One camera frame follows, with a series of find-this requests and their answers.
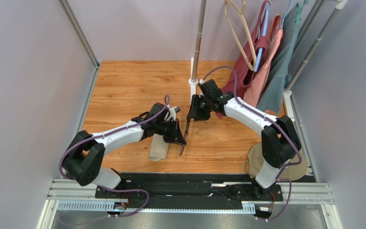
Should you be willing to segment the beige cloth napkin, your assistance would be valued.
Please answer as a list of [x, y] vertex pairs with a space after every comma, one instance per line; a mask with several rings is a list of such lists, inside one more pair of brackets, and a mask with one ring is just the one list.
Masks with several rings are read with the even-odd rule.
[[148, 159], [153, 162], [165, 160], [169, 150], [169, 143], [164, 142], [163, 136], [154, 134], [150, 145]]

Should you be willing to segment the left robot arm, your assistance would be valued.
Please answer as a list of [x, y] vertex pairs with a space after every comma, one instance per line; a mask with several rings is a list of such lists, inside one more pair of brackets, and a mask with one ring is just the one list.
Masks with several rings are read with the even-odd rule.
[[95, 184], [115, 189], [122, 178], [114, 169], [102, 166], [103, 158], [122, 146], [156, 136], [165, 144], [186, 145], [176, 118], [179, 111], [178, 106], [156, 103], [150, 111], [117, 128], [94, 134], [80, 131], [61, 158], [59, 169], [82, 187]]

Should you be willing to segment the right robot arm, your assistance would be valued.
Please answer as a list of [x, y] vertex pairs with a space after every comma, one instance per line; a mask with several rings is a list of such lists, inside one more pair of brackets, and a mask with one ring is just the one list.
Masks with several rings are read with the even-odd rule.
[[188, 120], [205, 121], [217, 112], [241, 122], [261, 137], [264, 161], [252, 184], [255, 196], [266, 196], [284, 167], [291, 165], [295, 156], [301, 157], [301, 144], [292, 120], [286, 115], [278, 118], [262, 112], [233, 92], [223, 93], [214, 80], [201, 80], [198, 86], [201, 94], [192, 96]]

